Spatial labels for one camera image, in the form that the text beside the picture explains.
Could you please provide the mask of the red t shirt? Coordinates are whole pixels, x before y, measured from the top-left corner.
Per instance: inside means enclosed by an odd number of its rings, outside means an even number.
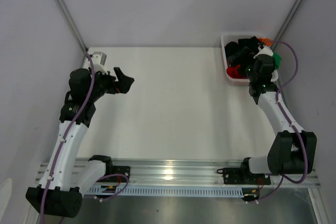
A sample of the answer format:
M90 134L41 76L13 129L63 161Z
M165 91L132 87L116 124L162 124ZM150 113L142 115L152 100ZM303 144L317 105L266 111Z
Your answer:
M229 77L231 77L233 79L247 79L241 73L239 73L239 74L233 74L232 67L233 66L228 66L227 69L226 69L226 73L228 74Z

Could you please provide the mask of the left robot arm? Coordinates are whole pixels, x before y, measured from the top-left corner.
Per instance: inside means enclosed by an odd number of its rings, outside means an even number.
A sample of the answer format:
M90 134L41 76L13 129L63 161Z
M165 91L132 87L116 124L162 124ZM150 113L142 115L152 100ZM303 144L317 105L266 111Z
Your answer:
M37 187L29 187L26 199L41 215L74 218L86 192L96 182L129 182L129 173L114 167L111 157L94 155L86 167L72 179L80 144L96 111L95 102L105 94L126 94L134 78L119 67L115 75L92 68L80 68L70 74L65 102L60 111L58 138L49 164Z

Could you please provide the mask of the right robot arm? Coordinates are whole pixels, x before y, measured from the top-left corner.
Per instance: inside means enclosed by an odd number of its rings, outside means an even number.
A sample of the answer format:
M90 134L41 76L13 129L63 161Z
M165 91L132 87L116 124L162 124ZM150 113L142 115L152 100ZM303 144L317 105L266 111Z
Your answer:
M280 175L294 184L304 182L313 168L317 136L293 118L283 102L280 88L271 80L276 61L266 46L253 52L243 47L228 62L249 81L249 94L266 115L275 139L266 156L247 157L240 165L240 179L251 184L259 175Z

